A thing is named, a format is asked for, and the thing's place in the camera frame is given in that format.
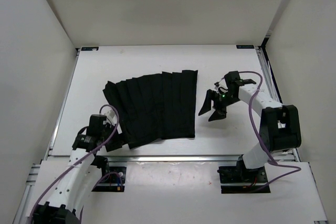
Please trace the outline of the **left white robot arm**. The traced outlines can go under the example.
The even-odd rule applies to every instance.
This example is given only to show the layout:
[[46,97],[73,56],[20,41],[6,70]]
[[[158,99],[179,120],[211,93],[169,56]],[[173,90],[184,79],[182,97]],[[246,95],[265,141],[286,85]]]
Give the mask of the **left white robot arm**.
[[28,223],[81,223],[85,200],[99,182],[112,175],[108,160],[97,152],[118,144],[119,114],[115,109],[106,114],[93,114],[88,126],[76,135],[65,171],[42,193],[51,195],[34,204]]

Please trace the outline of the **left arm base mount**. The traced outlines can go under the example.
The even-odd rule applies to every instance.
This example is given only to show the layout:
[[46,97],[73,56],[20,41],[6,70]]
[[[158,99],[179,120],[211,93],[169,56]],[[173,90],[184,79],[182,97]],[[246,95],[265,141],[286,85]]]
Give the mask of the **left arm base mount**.
[[125,162],[111,162],[106,157],[100,157],[94,164],[101,170],[101,178],[97,181],[93,192],[124,192],[127,175]]

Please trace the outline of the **black pleated skirt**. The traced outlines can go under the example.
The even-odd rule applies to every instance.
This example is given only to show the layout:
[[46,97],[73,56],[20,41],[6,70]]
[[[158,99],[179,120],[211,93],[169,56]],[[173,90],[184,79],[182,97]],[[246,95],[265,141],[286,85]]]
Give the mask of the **black pleated skirt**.
[[119,113],[130,149],[156,140],[195,137],[196,70],[161,72],[113,83],[103,90]]

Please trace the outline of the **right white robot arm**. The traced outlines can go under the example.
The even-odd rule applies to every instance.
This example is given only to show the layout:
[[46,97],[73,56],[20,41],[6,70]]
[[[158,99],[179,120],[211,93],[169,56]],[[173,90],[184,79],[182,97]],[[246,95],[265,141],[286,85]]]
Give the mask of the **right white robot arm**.
[[278,166],[273,153],[297,148],[302,140],[298,109],[261,91],[261,82],[243,79],[240,75],[240,71],[231,71],[223,77],[225,86],[216,82],[215,90],[207,90],[199,115],[213,110],[208,120],[222,120],[226,118],[228,106],[239,101],[248,105],[249,119],[258,143],[236,163],[236,177],[247,182],[266,163]]

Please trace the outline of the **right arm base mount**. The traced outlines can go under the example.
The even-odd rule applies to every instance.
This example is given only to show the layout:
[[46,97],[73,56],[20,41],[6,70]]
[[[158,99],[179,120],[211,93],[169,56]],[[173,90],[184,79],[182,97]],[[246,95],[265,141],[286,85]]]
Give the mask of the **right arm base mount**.
[[243,160],[235,166],[220,166],[217,170],[222,194],[270,193],[265,167],[247,169]]

